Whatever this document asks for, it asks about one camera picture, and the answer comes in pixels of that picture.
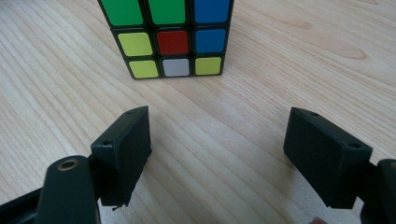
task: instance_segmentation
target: black mount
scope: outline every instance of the black mount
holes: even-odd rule
[[[149,108],[125,112],[92,143],[89,158],[56,161],[42,189],[0,206],[0,223],[100,223],[97,200],[128,205],[150,145]]]
[[[295,107],[284,151],[327,206],[351,209],[360,197],[361,223],[396,223],[396,160],[373,165],[371,147],[321,115]]]

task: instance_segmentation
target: red sticker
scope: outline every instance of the red sticker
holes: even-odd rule
[[[161,55],[180,55],[190,52],[189,38],[185,31],[159,32],[157,41]]]

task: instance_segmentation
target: yellow sticker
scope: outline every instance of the yellow sticker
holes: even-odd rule
[[[221,58],[197,58],[195,60],[195,74],[198,76],[217,75],[220,73]]]
[[[135,78],[157,77],[158,69],[154,61],[134,61],[129,62]]]
[[[147,33],[119,34],[119,41],[126,56],[148,56],[152,54]]]

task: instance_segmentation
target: wooden table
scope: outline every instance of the wooden table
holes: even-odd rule
[[[283,153],[290,108],[396,158],[396,1],[236,0],[224,74],[132,80],[98,3],[0,0],[0,203],[121,113],[149,106],[153,153],[103,223],[359,223]]]

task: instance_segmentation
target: rubik's cube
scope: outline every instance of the rubik's cube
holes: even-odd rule
[[[220,75],[233,0],[98,0],[135,79]]]

